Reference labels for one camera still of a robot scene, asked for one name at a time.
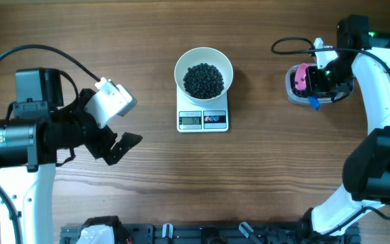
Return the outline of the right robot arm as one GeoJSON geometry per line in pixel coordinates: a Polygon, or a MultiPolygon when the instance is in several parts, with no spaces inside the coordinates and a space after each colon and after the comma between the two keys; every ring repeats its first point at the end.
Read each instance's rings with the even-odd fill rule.
{"type": "MultiPolygon", "coordinates": [[[[339,102],[359,86],[368,135],[347,157],[341,186],[305,219],[307,239],[343,235],[368,212],[390,205],[390,33],[370,30],[366,16],[350,15],[337,24],[337,44],[311,43],[312,64],[293,67],[287,76],[291,99],[319,108],[339,102]]],[[[383,214],[390,220],[390,214],[383,214]]]]}

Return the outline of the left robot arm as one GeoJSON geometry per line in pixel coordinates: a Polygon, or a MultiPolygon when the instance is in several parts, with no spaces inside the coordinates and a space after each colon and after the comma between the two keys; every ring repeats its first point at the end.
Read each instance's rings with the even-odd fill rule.
{"type": "Polygon", "coordinates": [[[84,146],[95,159],[114,165],[141,136],[119,136],[108,126],[136,104],[135,98],[111,80],[93,89],[79,89],[72,103],[63,101],[54,68],[16,73],[16,101],[0,119],[0,225],[3,243],[52,243],[52,192],[57,152],[84,146]]]}

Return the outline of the pink scoop with blue handle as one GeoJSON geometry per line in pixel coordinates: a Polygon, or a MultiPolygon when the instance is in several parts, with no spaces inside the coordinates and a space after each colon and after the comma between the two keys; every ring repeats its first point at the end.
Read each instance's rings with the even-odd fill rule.
{"type": "Polygon", "coordinates": [[[295,83],[296,83],[296,88],[298,90],[305,90],[307,94],[307,98],[311,102],[311,106],[313,107],[314,110],[318,110],[320,107],[320,103],[318,102],[318,99],[316,95],[313,94],[313,92],[310,90],[309,86],[309,68],[313,68],[314,65],[311,64],[300,64],[296,75],[295,75],[295,83]]]}

